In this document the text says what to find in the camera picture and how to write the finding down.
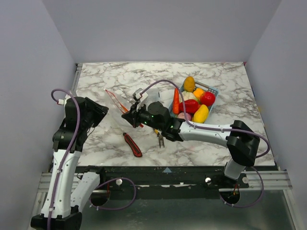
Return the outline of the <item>clear zip top bag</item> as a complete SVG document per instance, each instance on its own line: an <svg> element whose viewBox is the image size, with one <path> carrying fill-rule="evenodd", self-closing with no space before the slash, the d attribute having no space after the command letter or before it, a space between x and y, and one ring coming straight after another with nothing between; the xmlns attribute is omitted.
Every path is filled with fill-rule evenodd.
<svg viewBox="0 0 307 230"><path fill-rule="evenodd" d="M133 130L133 126L123 119L121 116L128 112L131 104L126 101L122 96L116 94L115 92L105 90L105 104L109 108L108 114L117 123L117 125L125 131Z"/></svg>

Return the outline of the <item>orange carrot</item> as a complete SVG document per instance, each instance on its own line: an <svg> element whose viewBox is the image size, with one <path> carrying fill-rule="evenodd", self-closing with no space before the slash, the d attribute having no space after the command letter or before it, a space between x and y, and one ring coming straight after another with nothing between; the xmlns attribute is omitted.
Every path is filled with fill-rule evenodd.
<svg viewBox="0 0 307 230"><path fill-rule="evenodd" d="M177 88L174 89L174 97L173 97L173 106L172 106L172 112L175 115L178 115L180 113L180 108L179 108L179 91Z"/></svg>

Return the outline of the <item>red bell pepper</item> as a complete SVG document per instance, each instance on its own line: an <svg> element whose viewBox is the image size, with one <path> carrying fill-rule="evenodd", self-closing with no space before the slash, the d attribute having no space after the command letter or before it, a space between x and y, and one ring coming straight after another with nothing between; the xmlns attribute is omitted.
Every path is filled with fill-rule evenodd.
<svg viewBox="0 0 307 230"><path fill-rule="evenodd" d="M184 101L185 103L185 106L183 106L183 103L181 102L179 104L179 110L180 112L184 112L184 108L185 108L185 111L186 113L188 114L194 114L197 112L197 110L200 108L200 104L194 100L194 99L189 99L189 100L186 100Z"/></svg>

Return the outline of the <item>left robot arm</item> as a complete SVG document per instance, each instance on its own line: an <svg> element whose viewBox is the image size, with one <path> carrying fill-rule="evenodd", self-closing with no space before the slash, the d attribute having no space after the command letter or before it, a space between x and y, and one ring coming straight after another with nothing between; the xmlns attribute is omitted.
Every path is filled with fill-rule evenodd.
<svg viewBox="0 0 307 230"><path fill-rule="evenodd" d="M32 217L35 230L78 230L82 211L94 189L106 185L103 170L91 166L73 187L77 163L88 131L95 128L108 113L108 108L85 97L59 100L65 117L53 135L53 169L48 193L40 214Z"/></svg>

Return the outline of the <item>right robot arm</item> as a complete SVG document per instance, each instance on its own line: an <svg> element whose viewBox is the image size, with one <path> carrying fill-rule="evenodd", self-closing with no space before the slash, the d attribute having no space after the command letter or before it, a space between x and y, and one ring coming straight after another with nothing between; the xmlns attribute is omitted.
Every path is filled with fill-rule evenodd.
<svg viewBox="0 0 307 230"><path fill-rule="evenodd" d="M171 116L160 102L138 108L138 103L121 116L134 128L140 125L157 129L170 141L201 141L228 149L231 160L221 175L223 186L230 188L238 182L246 167L254 166L260 138L243 121L230 125L206 125Z"/></svg>

